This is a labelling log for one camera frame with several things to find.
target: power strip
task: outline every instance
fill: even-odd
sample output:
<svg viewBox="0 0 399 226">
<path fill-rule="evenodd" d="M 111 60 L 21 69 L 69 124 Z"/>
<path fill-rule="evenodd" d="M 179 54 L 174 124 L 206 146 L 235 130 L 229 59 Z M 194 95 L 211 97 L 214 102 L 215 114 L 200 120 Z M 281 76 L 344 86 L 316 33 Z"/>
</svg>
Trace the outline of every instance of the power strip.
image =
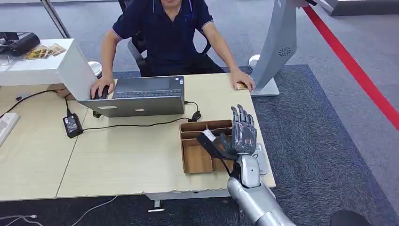
<svg viewBox="0 0 399 226">
<path fill-rule="evenodd" d="M 0 119 L 0 146 L 4 143 L 19 118 L 17 113 L 5 113 Z"/>
</svg>

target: laptop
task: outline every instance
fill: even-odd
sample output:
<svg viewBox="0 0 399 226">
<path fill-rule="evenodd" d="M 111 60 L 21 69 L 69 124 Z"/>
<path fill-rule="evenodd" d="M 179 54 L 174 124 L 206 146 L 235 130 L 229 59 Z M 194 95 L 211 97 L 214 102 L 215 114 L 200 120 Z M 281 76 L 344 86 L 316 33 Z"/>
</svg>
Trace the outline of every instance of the laptop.
<svg viewBox="0 0 399 226">
<path fill-rule="evenodd" d="M 107 117 L 184 114 L 184 77 L 118 79 L 111 96 L 80 100 Z"/>
</svg>

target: blue carpet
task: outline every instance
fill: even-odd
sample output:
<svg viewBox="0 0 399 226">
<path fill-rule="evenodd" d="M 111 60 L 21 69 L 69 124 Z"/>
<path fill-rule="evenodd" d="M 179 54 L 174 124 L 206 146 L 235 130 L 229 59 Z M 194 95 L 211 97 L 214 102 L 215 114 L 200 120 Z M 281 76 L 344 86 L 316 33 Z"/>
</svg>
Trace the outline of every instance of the blue carpet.
<svg viewBox="0 0 399 226">
<path fill-rule="evenodd" d="M 257 97 L 253 102 L 277 183 L 273 192 L 287 215 L 299 226 L 328 225 L 334 211 L 347 209 L 375 226 L 399 226 L 398 216 L 310 68 L 288 65 L 275 79 L 280 96 Z M 0 215 L 36 214 L 44 226 L 70 226 L 87 209 L 109 199 L 2 202 Z M 169 200 L 163 205 L 164 212 L 148 213 L 151 202 L 145 196 L 121 196 L 87 214 L 79 225 L 250 225 L 230 198 Z"/>
</svg>

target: speaker grille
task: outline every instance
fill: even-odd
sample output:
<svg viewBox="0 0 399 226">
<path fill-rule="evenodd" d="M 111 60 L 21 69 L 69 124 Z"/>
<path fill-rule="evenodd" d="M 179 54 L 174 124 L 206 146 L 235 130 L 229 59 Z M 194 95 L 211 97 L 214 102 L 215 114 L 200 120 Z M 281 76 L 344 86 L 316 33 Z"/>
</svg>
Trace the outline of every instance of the speaker grille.
<svg viewBox="0 0 399 226">
<path fill-rule="evenodd" d="M 291 53 L 291 48 L 290 47 L 283 47 L 283 48 L 281 48 L 280 49 L 280 51 L 279 51 L 279 56 L 281 57 L 285 57 L 285 56 L 287 56 L 288 54 L 290 54 Z"/>
</svg>

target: card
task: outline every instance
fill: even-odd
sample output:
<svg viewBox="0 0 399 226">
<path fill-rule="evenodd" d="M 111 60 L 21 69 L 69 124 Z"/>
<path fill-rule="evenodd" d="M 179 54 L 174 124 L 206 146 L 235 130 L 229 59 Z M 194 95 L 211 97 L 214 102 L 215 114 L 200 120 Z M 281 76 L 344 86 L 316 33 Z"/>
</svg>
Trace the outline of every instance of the card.
<svg viewBox="0 0 399 226">
<path fill-rule="evenodd" d="M 66 49 L 64 49 L 62 46 L 60 46 L 58 44 L 51 45 L 49 49 L 52 51 L 51 54 L 53 56 L 60 55 L 61 53 L 66 51 Z"/>
<path fill-rule="evenodd" d="M 247 85 L 241 81 L 237 82 L 237 90 L 243 90 L 243 89 L 248 89 Z"/>
<path fill-rule="evenodd" d="M 47 59 L 50 56 L 49 49 L 45 46 L 39 46 L 35 49 L 24 54 L 23 60 L 34 60 L 34 59 Z"/>
</svg>

